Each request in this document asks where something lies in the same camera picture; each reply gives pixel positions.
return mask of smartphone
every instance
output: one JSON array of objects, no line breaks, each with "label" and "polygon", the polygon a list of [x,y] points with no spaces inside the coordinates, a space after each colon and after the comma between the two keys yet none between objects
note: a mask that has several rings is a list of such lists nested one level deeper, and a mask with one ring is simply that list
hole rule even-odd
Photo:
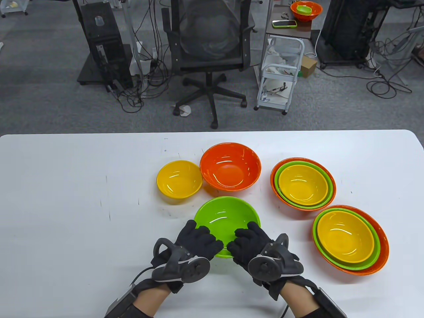
[{"label": "smartphone", "polygon": [[297,27],[296,20],[274,20],[272,22],[273,28],[295,28]]}]

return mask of hand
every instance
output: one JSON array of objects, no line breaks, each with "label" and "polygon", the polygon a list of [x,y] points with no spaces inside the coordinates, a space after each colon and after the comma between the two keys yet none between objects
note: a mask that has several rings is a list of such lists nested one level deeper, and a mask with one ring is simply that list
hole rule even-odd
[{"label": "hand", "polygon": [[[210,234],[210,230],[206,226],[200,226],[198,229],[196,229],[196,226],[197,224],[194,220],[188,220],[178,234],[175,245],[184,247],[193,256],[205,257],[210,261],[224,248],[224,244],[222,241],[216,240],[215,236]],[[162,264],[166,264],[170,255],[170,250],[166,249],[154,257],[150,263],[156,268]],[[183,283],[169,282],[167,285],[173,293],[177,293],[182,288]]]},{"label": "hand", "polygon": [[247,229],[237,229],[237,238],[227,245],[228,251],[232,254],[233,261],[247,270],[247,265],[262,252],[265,245],[274,242],[255,222],[249,222]]},{"label": "hand", "polygon": [[[273,243],[274,240],[270,239],[255,222],[249,222],[247,227],[247,229],[235,230],[237,238],[228,243],[227,249],[234,257],[233,261],[249,273],[249,262],[262,252],[265,245]],[[292,256],[294,259],[299,260],[295,254],[292,254]],[[287,281],[288,278],[283,277],[273,282],[262,282],[262,286],[269,291],[269,294],[274,300],[277,300]]]}]

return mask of white cart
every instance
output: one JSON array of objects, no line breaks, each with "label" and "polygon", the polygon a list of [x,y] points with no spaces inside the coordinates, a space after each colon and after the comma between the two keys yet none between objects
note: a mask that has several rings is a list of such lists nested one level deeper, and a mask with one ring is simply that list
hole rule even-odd
[{"label": "white cart", "polygon": [[25,15],[28,15],[26,8],[30,0],[1,0],[0,2],[0,12],[1,17],[6,18],[5,13],[9,12],[23,12]]},{"label": "white cart", "polygon": [[262,60],[261,81],[254,110],[259,107],[275,108],[283,110],[282,114],[286,115],[302,64],[305,45],[298,38],[278,35],[269,35],[268,43]]}]

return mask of small green bowl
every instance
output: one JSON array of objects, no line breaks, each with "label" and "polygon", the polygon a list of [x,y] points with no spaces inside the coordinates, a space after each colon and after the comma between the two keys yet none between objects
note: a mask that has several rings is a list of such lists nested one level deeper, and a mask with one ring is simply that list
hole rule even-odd
[{"label": "small green bowl", "polygon": [[[318,235],[317,235],[317,226],[318,226],[318,222],[319,220],[327,213],[332,212],[332,211],[344,211],[344,212],[348,212],[351,213],[353,215],[355,215],[356,217],[358,217],[360,220],[362,220],[362,222],[364,222],[368,228],[371,230],[372,232],[372,236],[374,238],[374,243],[375,243],[375,247],[374,250],[371,254],[371,256],[366,259],[365,261],[361,262],[361,263],[357,263],[357,264],[350,264],[350,263],[346,263],[346,262],[342,262],[336,258],[333,258],[331,255],[327,254],[327,251],[325,250],[325,248],[321,245],[321,242],[318,239]],[[322,253],[322,255],[329,260],[331,263],[333,263],[334,265],[340,267],[340,268],[344,268],[347,269],[349,271],[362,271],[364,269],[370,268],[372,265],[375,264],[375,262],[378,260],[379,256],[380,256],[380,252],[381,252],[381,243],[380,243],[380,239],[378,238],[378,234],[375,231],[374,227],[361,215],[348,210],[348,209],[342,209],[342,208],[332,208],[332,209],[328,209],[328,210],[324,210],[323,212],[321,212],[318,217],[315,219],[314,224],[312,226],[312,234],[314,237],[314,241],[316,246],[318,247],[318,249],[320,250],[320,252]]]},{"label": "small green bowl", "polygon": [[254,221],[261,226],[261,221],[255,209],[246,201],[235,197],[217,197],[206,202],[194,216],[197,227],[204,225],[217,240],[224,243],[224,248],[218,257],[232,258],[227,250],[227,244],[233,241],[237,229],[247,229],[247,223]]},{"label": "small green bowl", "polygon": [[[325,180],[327,181],[328,184],[328,193],[327,196],[325,197],[324,201],[322,201],[320,204],[314,205],[314,206],[303,206],[303,205],[299,205],[296,204],[294,202],[292,202],[290,199],[288,199],[283,192],[280,189],[280,186],[278,184],[278,179],[280,177],[281,172],[285,169],[288,168],[290,166],[293,165],[305,165],[311,168],[314,168],[316,170],[318,170],[325,178]],[[285,165],[282,165],[278,170],[277,173],[275,174],[275,178],[274,178],[274,184],[275,184],[275,189],[277,190],[278,194],[283,198],[284,201],[286,201],[287,203],[289,203],[292,206],[298,207],[300,209],[306,209],[306,210],[312,210],[312,209],[319,209],[320,207],[323,207],[324,205],[326,205],[328,203],[328,201],[331,200],[331,198],[333,197],[333,193],[334,193],[334,187],[333,187],[333,183],[331,182],[330,177],[328,176],[328,174],[322,170],[320,167],[318,167],[317,165],[314,165],[310,162],[306,162],[306,161],[291,161],[286,163]]]},{"label": "small green bowl", "polygon": [[297,7],[297,13],[302,15],[311,15],[312,14],[312,8],[308,6],[298,6]]}]

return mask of cart wheel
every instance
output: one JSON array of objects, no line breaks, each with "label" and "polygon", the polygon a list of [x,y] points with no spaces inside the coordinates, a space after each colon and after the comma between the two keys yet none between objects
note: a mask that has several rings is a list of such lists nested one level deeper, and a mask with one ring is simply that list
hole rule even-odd
[{"label": "cart wheel", "polygon": [[174,110],[172,111],[172,115],[174,116],[179,116],[180,115],[180,109],[179,108],[174,108]]}]

